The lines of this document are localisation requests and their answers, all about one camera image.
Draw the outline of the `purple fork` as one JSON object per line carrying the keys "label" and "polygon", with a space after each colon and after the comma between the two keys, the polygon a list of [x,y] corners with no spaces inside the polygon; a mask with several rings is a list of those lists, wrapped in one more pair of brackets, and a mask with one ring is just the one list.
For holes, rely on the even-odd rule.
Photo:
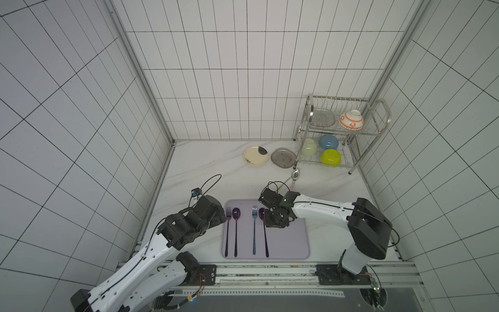
{"label": "purple fork", "polygon": [[229,253],[229,225],[230,225],[230,220],[232,218],[232,209],[230,207],[226,208],[226,245],[225,245],[225,252],[224,256],[228,257]]}

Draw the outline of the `dark purple spoon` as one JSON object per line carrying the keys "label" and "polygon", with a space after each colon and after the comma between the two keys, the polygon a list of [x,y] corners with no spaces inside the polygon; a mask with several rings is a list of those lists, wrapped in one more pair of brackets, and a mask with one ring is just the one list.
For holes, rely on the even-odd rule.
{"label": "dark purple spoon", "polygon": [[262,223],[263,223],[264,240],[265,240],[265,255],[266,255],[267,258],[269,258],[270,254],[269,254],[268,241],[267,241],[267,236],[266,236],[265,208],[262,207],[262,208],[259,209],[258,216],[262,220]]}

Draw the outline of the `blue fork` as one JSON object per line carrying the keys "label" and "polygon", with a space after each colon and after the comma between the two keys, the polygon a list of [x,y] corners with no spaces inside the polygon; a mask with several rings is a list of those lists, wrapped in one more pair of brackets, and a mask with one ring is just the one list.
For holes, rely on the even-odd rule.
{"label": "blue fork", "polygon": [[256,219],[258,217],[258,208],[256,205],[252,207],[252,218],[253,218],[253,244],[252,244],[252,254],[256,255]]}

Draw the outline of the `lilac placemat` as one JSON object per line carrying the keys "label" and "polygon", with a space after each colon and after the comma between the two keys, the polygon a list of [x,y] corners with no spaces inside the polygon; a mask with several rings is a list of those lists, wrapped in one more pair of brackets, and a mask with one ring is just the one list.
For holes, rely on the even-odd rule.
{"label": "lilac placemat", "polygon": [[291,222],[290,226],[279,229],[266,227],[266,236],[270,257],[265,255],[265,240],[262,220],[256,219],[256,255],[252,254],[253,244],[253,218],[252,207],[258,209],[263,205],[258,200],[229,200],[225,208],[230,207],[233,211],[238,207],[241,216],[238,221],[238,257],[234,257],[235,225],[233,218],[229,225],[229,253],[224,256],[226,245],[226,223],[222,238],[222,256],[226,259],[235,260],[301,260],[309,257],[309,240],[307,229],[303,219]]}

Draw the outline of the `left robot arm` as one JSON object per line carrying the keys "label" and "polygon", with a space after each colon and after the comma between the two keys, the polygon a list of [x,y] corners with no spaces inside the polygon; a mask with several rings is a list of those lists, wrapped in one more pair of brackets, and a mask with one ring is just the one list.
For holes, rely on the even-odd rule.
{"label": "left robot arm", "polygon": [[221,203],[203,195],[192,208],[171,214],[149,243],[110,278],[70,299],[75,311],[139,311],[159,295],[185,284],[203,283],[200,264],[182,248],[226,221]]}

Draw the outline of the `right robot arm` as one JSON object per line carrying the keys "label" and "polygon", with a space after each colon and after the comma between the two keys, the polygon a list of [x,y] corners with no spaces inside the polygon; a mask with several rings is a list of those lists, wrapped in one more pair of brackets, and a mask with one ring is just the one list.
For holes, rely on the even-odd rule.
{"label": "right robot arm", "polygon": [[297,218],[332,222],[347,230],[353,243],[339,261],[339,272],[356,276],[373,260],[384,260],[389,249],[392,223],[369,200],[358,198],[353,203],[329,202],[295,191],[285,195],[265,189],[259,197],[265,206],[265,225],[285,228]]}

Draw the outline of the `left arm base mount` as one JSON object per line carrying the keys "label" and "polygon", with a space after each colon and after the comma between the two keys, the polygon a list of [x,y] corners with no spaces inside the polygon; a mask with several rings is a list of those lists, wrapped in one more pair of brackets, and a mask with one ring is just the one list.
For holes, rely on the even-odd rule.
{"label": "left arm base mount", "polygon": [[187,272],[182,286],[212,286],[216,281],[216,265],[200,265]]}

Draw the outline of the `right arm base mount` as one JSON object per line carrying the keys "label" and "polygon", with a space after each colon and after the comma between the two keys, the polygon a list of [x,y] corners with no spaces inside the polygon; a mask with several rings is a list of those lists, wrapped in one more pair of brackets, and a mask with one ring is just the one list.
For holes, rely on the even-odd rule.
{"label": "right arm base mount", "polygon": [[315,275],[320,285],[370,285],[371,279],[366,267],[359,274],[352,274],[338,264],[316,266]]}

